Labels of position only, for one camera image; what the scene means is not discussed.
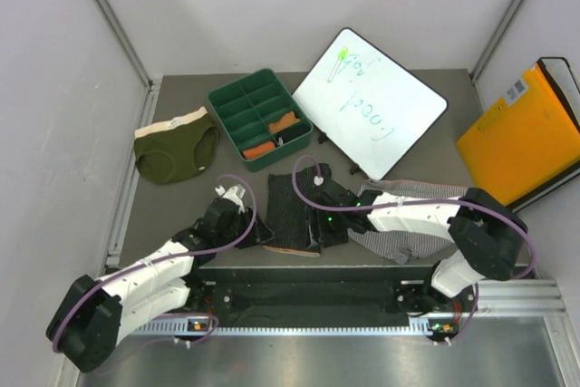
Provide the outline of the black dotted underwear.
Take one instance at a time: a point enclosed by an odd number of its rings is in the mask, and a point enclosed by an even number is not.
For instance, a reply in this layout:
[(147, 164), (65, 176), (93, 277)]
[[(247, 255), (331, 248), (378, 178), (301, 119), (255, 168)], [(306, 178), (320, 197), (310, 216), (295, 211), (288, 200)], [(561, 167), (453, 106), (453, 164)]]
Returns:
[(266, 226), (274, 238), (265, 249), (281, 254), (320, 256), (321, 246), (311, 240), (310, 207), (295, 193), (291, 174), (269, 174)]

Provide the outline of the olive green underwear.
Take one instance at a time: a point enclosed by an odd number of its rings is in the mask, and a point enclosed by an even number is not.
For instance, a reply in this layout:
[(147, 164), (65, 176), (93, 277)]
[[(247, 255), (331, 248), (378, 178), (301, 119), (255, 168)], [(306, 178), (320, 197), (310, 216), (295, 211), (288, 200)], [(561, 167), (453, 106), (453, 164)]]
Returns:
[(202, 106), (134, 132), (135, 167), (147, 181), (168, 185), (195, 178), (214, 162), (219, 128)]

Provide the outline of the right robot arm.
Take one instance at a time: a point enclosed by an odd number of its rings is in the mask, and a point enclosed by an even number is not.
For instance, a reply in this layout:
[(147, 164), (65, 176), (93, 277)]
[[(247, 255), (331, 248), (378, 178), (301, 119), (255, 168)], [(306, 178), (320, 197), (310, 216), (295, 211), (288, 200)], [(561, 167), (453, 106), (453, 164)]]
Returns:
[(436, 311), (483, 279), (512, 279), (527, 236), (518, 216), (483, 189), (368, 181), (353, 193), (316, 176), (312, 193), (299, 197), (336, 218), (352, 240), (400, 265), (455, 246), (431, 269), (420, 292)]

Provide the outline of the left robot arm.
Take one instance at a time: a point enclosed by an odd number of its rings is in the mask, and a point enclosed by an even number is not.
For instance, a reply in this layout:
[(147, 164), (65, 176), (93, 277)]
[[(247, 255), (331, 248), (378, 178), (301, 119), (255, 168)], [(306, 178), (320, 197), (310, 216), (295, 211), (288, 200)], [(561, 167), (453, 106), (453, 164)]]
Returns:
[(193, 225), (141, 260), (115, 273), (77, 278), (49, 323), (46, 336), (83, 373), (96, 370), (117, 345), (144, 324), (175, 309), (196, 311), (206, 291), (195, 269), (221, 247), (262, 245), (273, 231), (252, 208), (218, 198)]

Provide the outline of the green compartment tray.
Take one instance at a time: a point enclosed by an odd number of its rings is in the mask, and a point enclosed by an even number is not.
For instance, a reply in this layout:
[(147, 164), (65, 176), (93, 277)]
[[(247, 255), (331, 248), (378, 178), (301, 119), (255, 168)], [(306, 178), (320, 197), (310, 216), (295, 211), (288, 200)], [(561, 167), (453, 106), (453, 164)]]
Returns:
[[(310, 144), (314, 125), (270, 69), (261, 69), (215, 89), (209, 93), (208, 101), (238, 156), (252, 172), (269, 167)], [(277, 133), (271, 134), (268, 124), (289, 111), (300, 119), (299, 124), (308, 125), (310, 131), (280, 146)], [(267, 141), (273, 141), (276, 148), (255, 160), (243, 157), (242, 150)]]

